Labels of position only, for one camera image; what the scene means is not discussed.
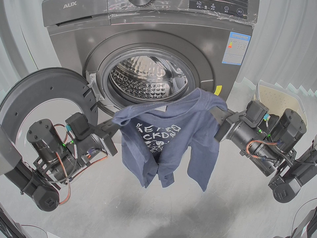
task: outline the t-shirt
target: t-shirt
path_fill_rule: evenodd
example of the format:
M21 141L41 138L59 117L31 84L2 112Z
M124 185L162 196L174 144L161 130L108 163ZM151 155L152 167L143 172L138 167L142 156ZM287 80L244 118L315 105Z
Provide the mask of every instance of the t-shirt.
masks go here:
M166 111L156 110L167 106ZM219 153L214 139L219 124L209 110L227 110L223 99L199 88L173 102L126 107L113 123L121 125L122 162L145 188L158 174L162 187L174 182L173 172L191 146L187 173L206 190Z

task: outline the connector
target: connector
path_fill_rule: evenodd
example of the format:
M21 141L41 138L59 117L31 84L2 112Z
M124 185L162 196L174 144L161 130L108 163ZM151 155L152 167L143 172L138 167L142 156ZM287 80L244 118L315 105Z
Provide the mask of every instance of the connector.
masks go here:
M72 128L70 128L70 125L67 124L67 125L65 126L65 130L66 130L66 131L71 131Z
M266 121L266 120L269 119L269 117L270 117L270 115L269 115L269 114L266 114L266 115L263 117L263 120Z

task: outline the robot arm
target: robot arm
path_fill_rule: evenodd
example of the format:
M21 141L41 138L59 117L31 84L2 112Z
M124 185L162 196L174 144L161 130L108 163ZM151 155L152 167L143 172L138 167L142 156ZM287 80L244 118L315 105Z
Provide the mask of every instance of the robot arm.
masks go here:
M310 147L299 160L295 160L296 151L293 147L306 132L306 126L291 109L285 110L270 132L260 129L263 120L268 117L268 109L259 101L250 102L247 109L240 113L223 111L218 107L210 112L220 124L215 135L218 142L224 139L234 142L241 150L240 154L249 158L267 177L277 169L269 183L277 201L291 201L300 188L317 174L317 167L312 164L317 160L316 145ZM44 211L52 211L58 206L60 187L57 183L64 183L67 178L72 180L78 170L91 165L90 160L99 152L112 156L117 153L112 137L120 126L111 120L93 126L83 114L76 113L66 120L66 124L67 133L72 138L67 144L61 141L49 119L35 122L30 127L27 140L39 155L33 163L36 170L22 161L18 151L6 138L11 149L14 149L10 158L16 157L15 161L3 162L5 165L1 166L0 174L5 174L21 193L30 196ZM1 157L9 160L6 151L8 148L2 147ZM67 177L56 153L61 158ZM290 169L282 176L286 166ZM56 180L48 176L48 171Z

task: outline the laundry basket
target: laundry basket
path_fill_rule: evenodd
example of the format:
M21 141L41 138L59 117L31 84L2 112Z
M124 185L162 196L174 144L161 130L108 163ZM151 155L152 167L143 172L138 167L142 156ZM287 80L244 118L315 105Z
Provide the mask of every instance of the laundry basket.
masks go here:
M269 108L270 114L275 114L279 117L282 116L285 109L292 109L301 116L305 125L308 125L302 101L296 94L288 90L260 81L256 86L254 100L262 102Z

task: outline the cable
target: cable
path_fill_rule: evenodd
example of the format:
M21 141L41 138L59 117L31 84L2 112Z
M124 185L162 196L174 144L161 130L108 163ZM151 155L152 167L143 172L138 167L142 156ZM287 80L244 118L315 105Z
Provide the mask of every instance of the cable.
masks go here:
M76 165L77 165L77 160L76 160L76 162L75 162L75 164L74 164L73 170L72 170L72 171L70 172L70 174L69 174L68 176L66 176L65 178L63 178L63 179L61 179L61 180L53 180L53 181L46 180L46 181L48 181L48 182L50 182L50 183L58 183L58 182L62 183L62 182L64 182L64 181L66 181L67 179L69 179L69 178L76 172Z
M62 127L65 128L65 125L63 125L63 124L61 124L61 123L58 123L58 124L55 124L55 125L54 125L54 127L57 127L57 126L62 126ZM63 143L66 143L67 138L68 138L68 133L66 133L66 136L65 136L65 138L64 138L64 140L63 140Z
M23 227L34 227L34 228L41 229L46 234L46 237L49 238L49 235L47 234L47 232L44 229L42 229L42 228L39 228L39 227L34 226L34 225L21 225L21 226L23 226Z
M63 162L61 161L61 157L58 155L57 152L56 152L56 156L58 157L58 160L59 160L60 163L61 163L61 167L63 168L63 171L64 171L65 176L68 177L68 176L67 176L66 169L65 169L65 167L64 167L64 164L63 164ZM67 194L67 197L66 197L66 199L65 199L64 201L60 202L58 205L63 205L63 204L65 204L65 203L67 203L67 201L70 199L71 190L70 190L70 182L69 182L69 179L68 179L68 178L67 178L67 185L68 185L68 194Z
M316 197L316 198L313 198L313 199L311 199L311 200L309 200L309 201L307 201L305 204L307 204L307 203L309 203L310 201L313 201L313 200L315 200L315 199L317 199L317 197ZM294 222L295 222L296 215L297 215L297 213L299 212L299 210L300 210L305 204L303 204L303 205L298 209L298 211L297 211L296 214L295 214L295 217L294 217L294 220L293 220L293 225L292 225L291 235L293 234L293 227L294 227Z
M314 165L315 167L317 167L317 163L315 162L314 156L313 156L314 143L315 143L315 140L312 141L312 145L311 145L311 147L310 147L310 155L311 155L311 157L312 157L313 162L303 162L303 161L295 160L297 163L308 164L308 165Z
M247 146L246 146L246 151L247 151L247 154L255 159L265 159L265 160L268 160L270 162L273 162L274 160L273 159L270 159L270 158L267 158L266 156L258 156L258 155L254 155L254 154L251 154L249 152L249 148L250 148L250 145L252 143L261 143L261 144L265 144L265 145L277 145L277 142L268 142L268 141L264 141L264 140L251 140Z
M91 163L91 165L90 165L89 167L91 167L93 164L96 164L97 162L103 161L103 160L105 160L106 158L108 158L108 154L107 154L107 153L105 153L104 151L101 151L101 152L104 153L106 156L103 157L103 158L101 158L101 159L99 159L99 160L94 161L93 163ZM84 172L84 171L85 171L87 168L89 168L89 167L86 167L86 168L84 168L82 171L80 171L79 173L77 173L77 174L73 177L73 179L75 179L78 175L80 175L82 172Z
M82 173L80 174L80 176L77 177L76 180L70 181L70 184L73 184L75 181L77 181L77 180L84 174L84 172L82 172Z
M312 140L312 146L311 146L311 148L310 148L310 155L311 155L311 157L312 157L313 164L315 165L315 167L317 167L317 163L315 162L314 156L313 156L314 143L315 143L315 140L313 139L313 140Z
M297 163L301 163L301 164L308 164L308 165L315 165L314 163L311 163L311 162L303 162L303 161L298 161L298 160L295 160Z

